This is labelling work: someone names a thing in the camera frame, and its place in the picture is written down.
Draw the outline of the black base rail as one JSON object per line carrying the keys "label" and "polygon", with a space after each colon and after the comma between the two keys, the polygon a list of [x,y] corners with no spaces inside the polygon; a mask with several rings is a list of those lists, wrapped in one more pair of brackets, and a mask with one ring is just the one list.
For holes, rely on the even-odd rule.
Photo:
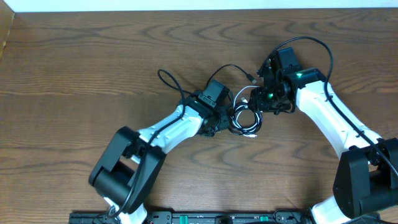
{"label": "black base rail", "polygon": [[[108,219],[103,213],[70,213],[69,224],[125,223],[118,219]],[[173,213],[152,212],[142,222],[144,224],[227,224],[227,223],[315,223],[310,215],[301,212],[279,210],[274,213]],[[387,223],[379,214],[365,215],[347,223]]]}

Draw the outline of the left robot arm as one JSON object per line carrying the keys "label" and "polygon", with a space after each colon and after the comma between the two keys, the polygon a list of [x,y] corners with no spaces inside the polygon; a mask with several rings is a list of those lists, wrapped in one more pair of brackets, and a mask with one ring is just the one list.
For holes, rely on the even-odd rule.
{"label": "left robot arm", "polygon": [[213,137],[229,125],[230,90],[211,81],[205,90],[183,98],[175,111],[158,123],[138,131],[120,128],[89,176],[89,184],[109,209],[94,223],[143,223],[144,200],[149,195],[166,155],[196,135]]}

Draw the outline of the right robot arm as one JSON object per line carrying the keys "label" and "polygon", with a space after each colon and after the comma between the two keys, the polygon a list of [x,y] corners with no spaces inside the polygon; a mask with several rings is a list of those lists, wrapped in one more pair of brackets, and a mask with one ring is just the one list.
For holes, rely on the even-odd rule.
{"label": "right robot arm", "polygon": [[397,139],[370,130],[335,95],[317,68],[303,69],[293,48],[275,50],[252,90],[254,111],[300,110],[320,129],[339,158],[333,195],[310,209],[313,223],[375,223],[374,214],[397,205]]}

